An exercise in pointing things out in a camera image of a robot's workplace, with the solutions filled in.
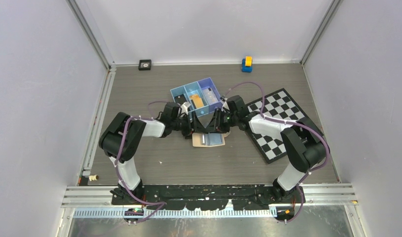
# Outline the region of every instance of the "cable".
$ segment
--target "cable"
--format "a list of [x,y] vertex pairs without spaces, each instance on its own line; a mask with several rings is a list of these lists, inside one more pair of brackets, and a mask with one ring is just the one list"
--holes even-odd
[[298,212],[297,212],[290,220],[287,220],[287,221],[286,221],[286,223],[289,223],[289,222],[293,221],[293,220],[298,216],[298,214],[301,212],[302,207],[303,207],[303,205],[304,205],[304,198],[303,198],[304,193],[303,193],[303,192],[301,191],[301,189],[299,188],[299,184],[302,183],[302,181],[304,181],[305,178],[307,178],[308,175],[309,175],[312,171],[321,169],[321,168],[323,168],[323,167],[328,163],[329,159],[331,158],[329,145],[327,144],[327,142],[324,140],[324,138],[323,138],[320,134],[318,134],[316,131],[314,131],[313,129],[311,129],[311,128],[308,127],[308,126],[305,126],[305,125],[303,125],[303,124],[301,124],[301,123],[297,123],[297,122],[285,121],[285,120],[281,120],[281,119],[277,119],[277,118],[272,118],[272,117],[265,116],[265,115],[263,114],[263,109],[264,109],[264,106],[265,106],[265,94],[264,94],[264,92],[263,92],[263,88],[262,88],[258,83],[256,83],[256,82],[253,82],[253,81],[245,81],[245,82],[239,83],[239,84],[233,86],[232,88],[230,88],[230,89],[224,94],[224,96],[226,96],[230,91],[232,91],[232,90],[235,89],[236,87],[238,87],[238,86],[240,86],[240,85],[243,85],[243,84],[248,84],[248,83],[249,83],[249,84],[254,84],[254,85],[256,85],[257,87],[259,87],[260,92],[262,93],[262,106],[261,106],[261,108],[260,108],[260,115],[261,115],[265,120],[268,120],[268,121],[271,121],[271,122],[277,122],[277,123],[283,123],[283,124],[294,125],[294,126],[302,127],[303,129],[308,130],[309,132],[311,132],[313,135],[315,135],[315,136],[321,141],[321,143],[323,144],[324,149],[325,149],[325,151],[326,151],[326,159],[324,160],[324,162],[323,162],[321,165],[317,166],[317,167],[311,168],[311,169],[309,170],[309,172],[306,173],[306,174],[304,175],[304,177],[302,177],[302,179],[301,179],[301,180],[298,182],[298,184],[295,186],[295,188],[299,191],[299,194],[300,194],[300,196],[301,196],[301,205],[299,206]]
[[165,100],[156,100],[156,101],[152,101],[152,102],[150,102],[150,103],[147,105],[147,110],[148,110],[148,112],[150,113],[150,115],[154,118],[153,111],[151,111],[151,109],[150,109],[150,105],[155,104],[155,103],[167,103],[167,102],[168,102],[168,101],[165,101]]
[[[128,186],[127,186],[126,183],[124,182],[124,180],[123,180],[123,178],[122,178],[122,176],[121,176],[121,174],[120,174],[120,172],[119,172],[119,169],[118,169],[118,162],[119,162],[119,158],[121,157],[121,154],[122,154],[122,149],[124,148],[125,137],[126,137],[126,135],[127,135],[128,126],[129,126],[131,120],[133,120],[133,119],[135,119],[135,118],[136,118],[136,117],[134,117],[134,116],[130,116],[130,117],[127,119],[127,121],[125,122],[124,132],[123,132],[123,134],[122,134],[121,145],[119,146],[118,155],[116,156],[116,159],[115,159],[115,161],[114,161],[113,164],[114,164],[115,171],[116,171],[116,174],[117,174],[117,176],[118,176],[119,181],[121,182],[122,186],[125,188],[125,190],[127,191],[127,193],[128,193],[133,199],[135,199],[135,200],[138,201],[139,203],[145,204],[145,205],[159,205],[159,207],[158,207],[154,212],[152,212],[150,215],[148,215],[148,216],[146,216],[145,218],[140,219],[140,220],[138,220],[137,222],[135,222],[135,224],[137,224],[137,223],[141,223],[141,222],[146,221],[148,218],[150,218],[152,215],[154,215],[158,210],[160,210],[166,203],[165,203],[164,201],[161,201],[161,202],[147,202],[147,201],[143,201],[143,200],[139,199],[138,197],[136,197],[136,196],[129,190]],[[153,120],[153,119],[151,119],[151,118],[141,118],[141,117],[138,117],[138,119]]]

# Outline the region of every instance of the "blue storage bin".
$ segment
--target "blue storage bin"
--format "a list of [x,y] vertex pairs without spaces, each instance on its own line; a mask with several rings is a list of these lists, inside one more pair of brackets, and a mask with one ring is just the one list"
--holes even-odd
[[206,95],[206,93],[204,93],[205,100],[207,100],[207,103],[209,106],[208,113],[209,114],[213,113],[215,111],[215,109],[217,109],[217,108],[221,109],[221,107],[222,107],[222,102],[220,100],[221,96],[219,95],[218,90],[213,83],[213,80],[211,78],[205,78],[205,79],[199,80],[198,83],[199,83],[199,86],[201,87],[201,90],[203,91],[203,93],[205,90],[209,90],[209,88],[210,88],[211,89],[210,92],[213,93],[215,96],[215,98],[212,97],[209,99],[208,95]]
[[[205,97],[203,90],[206,91],[208,98]],[[190,111],[195,111],[198,117],[213,113],[216,108],[222,107],[222,102],[219,99],[220,95],[215,87],[211,78],[205,78],[199,81],[195,81],[183,86],[179,86],[170,90],[172,94],[173,100],[179,104],[182,104],[182,101],[187,101],[191,104]],[[191,95],[197,94],[202,100],[203,106],[194,105],[194,102],[191,101]],[[184,100],[182,98],[176,98],[177,96],[183,95]]]

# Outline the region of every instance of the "yellow object in bin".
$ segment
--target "yellow object in bin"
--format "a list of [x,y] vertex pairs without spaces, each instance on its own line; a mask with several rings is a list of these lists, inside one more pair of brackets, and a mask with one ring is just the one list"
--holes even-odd
[[196,109],[204,107],[204,102],[202,102],[201,97],[199,97],[198,94],[190,95],[189,99],[192,100],[193,105],[196,107]]
[[252,66],[252,57],[247,56],[246,57],[246,67],[251,67]]

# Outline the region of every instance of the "reflective floor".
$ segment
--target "reflective floor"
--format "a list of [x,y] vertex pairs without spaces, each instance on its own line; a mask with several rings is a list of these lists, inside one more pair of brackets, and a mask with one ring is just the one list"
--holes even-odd
[[128,226],[122,219],[74,218],[71,237],[352,237],[344,206],[305,206],[284,225],[271,218],[152,219]]

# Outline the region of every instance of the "small black device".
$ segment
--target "small black device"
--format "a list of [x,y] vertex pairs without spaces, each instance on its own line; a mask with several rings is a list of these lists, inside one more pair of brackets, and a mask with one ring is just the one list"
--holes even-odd
[[139,71],[148,71],[151,70],[151,59],[140,60],[138,63]]

